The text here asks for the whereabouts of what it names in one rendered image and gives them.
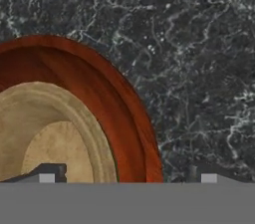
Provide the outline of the beige bowl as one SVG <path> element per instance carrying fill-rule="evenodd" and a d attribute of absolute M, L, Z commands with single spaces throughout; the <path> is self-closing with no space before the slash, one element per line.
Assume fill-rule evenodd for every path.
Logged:
<path fill-rule="evenodd" d="M 108 139 L 89 109 L 69 91 L 24 83 L 0 93 L 0 181 L 41 163 L 65 163 L 67 182 L 117 182 Z"/>

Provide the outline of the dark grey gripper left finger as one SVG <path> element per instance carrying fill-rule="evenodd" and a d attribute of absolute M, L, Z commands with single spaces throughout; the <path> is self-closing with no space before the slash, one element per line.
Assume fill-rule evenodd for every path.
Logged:
<path fill-rule="evenodd" d="M 65 163 L 41 163 L 32 171 L 3 180 L 3 183 L 66 183 L 66 172 L 67 165 Z"/>

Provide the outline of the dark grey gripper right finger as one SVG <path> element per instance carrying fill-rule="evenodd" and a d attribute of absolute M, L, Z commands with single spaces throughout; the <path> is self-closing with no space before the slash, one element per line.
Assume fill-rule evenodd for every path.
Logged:
<path fill-rule="evenodd" d="M 241 177 L 238 174 L 235 174 L 233 171 L 227 170 L 220 165 L 207 163 L 191 164 L 187 169 L 187 181 L 201 182 L 203 174 L 214 174 L 216 176 L 221 176 L 244 183 L 252 182 L 251 178 Z"/>

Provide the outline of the reddish brown wooden bowl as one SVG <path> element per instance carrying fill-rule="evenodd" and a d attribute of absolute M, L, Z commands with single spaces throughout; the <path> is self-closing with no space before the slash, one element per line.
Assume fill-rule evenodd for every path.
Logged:
<path fill-rule="evenodd" d="M 129 82 L 95 50 L 46 35 L 0 44 L 0 93 L 36 82 L 69 91 L 95 116 L 113 151 L 117 182 L 161 181 L 161 160 L 144 106 Z"/>

